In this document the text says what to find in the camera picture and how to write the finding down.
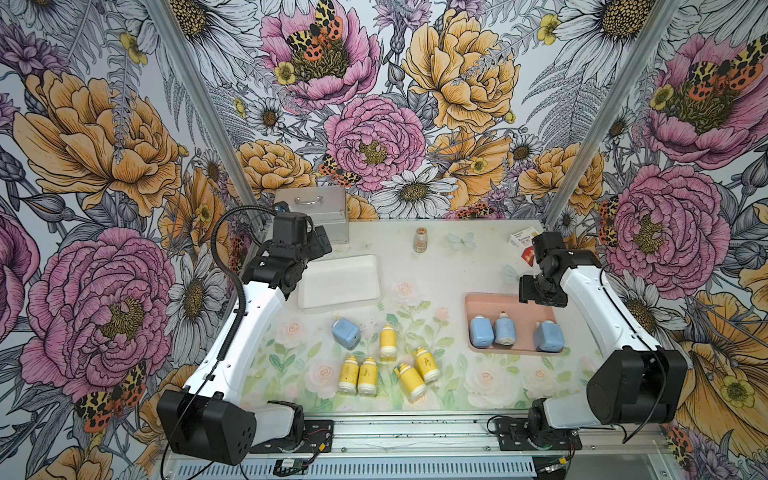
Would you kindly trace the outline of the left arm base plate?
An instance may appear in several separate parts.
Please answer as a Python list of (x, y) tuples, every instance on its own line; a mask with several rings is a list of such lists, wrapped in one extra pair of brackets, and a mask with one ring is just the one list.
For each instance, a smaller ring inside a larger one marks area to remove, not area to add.
[(323, 446), (322, 453), (332, 450), (335, 422), (330, 419), (305, 420), (302, 434), (296, 443), (285, 439), (264, 442), (251, 447), (251, 454), (297, 453), (313, 454)]

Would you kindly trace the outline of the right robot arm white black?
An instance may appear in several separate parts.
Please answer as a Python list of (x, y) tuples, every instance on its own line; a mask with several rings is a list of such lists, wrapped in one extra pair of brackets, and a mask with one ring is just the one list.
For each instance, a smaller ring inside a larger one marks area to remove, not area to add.
[(634, 318), (610, 284), (597, 256), (570, 250), (561, 234), (532, 239), (539, 271), (519, 281), (519, 299), (547, 307), (575, 306), (596, 341), (603, 362), (578, 395), (533, 402), (526, 436), (542, 448), (557, 434), (581, 428), (667, 424), (676, 414), (688, 365), (664, 348)]

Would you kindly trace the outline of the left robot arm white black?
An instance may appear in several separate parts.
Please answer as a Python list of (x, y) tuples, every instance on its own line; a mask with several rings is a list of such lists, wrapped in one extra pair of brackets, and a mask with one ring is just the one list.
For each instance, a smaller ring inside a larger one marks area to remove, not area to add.
[(242, 388), (263, 335), (310, 261), (332, 251), (325, 229), (310, 216), (263, 208), (272, 236), (240, 273), (220, 268), (232, 281), (236, 304), (197, 370), (178, 390), (161, 394), (157, 414), (170, 452), (226, 465), (240, 464), (264, 444), (293, 450), (304, 435), (301, 406), (269, 401), (241, 405)]

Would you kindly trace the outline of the blue sharpener with white nozzle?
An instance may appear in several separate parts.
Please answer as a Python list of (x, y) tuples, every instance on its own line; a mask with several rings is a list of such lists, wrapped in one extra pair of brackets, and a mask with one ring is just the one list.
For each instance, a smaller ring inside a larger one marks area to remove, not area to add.
[(494, 343), (504, 347), (511, 347), (517, 342), (515, 322), (506, 311), (501, 311), (494, 322)]

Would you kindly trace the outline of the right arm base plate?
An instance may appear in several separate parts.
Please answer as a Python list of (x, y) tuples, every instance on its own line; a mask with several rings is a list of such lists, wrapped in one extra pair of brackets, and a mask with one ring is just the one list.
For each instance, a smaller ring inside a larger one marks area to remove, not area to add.
[(534, 431), (522, 417), (495, 415), (486, 428), (497, 439), (501, 451), (561, 451), (581, 450), (583, 445), (577, 430), (552, 429), (548, 426)]

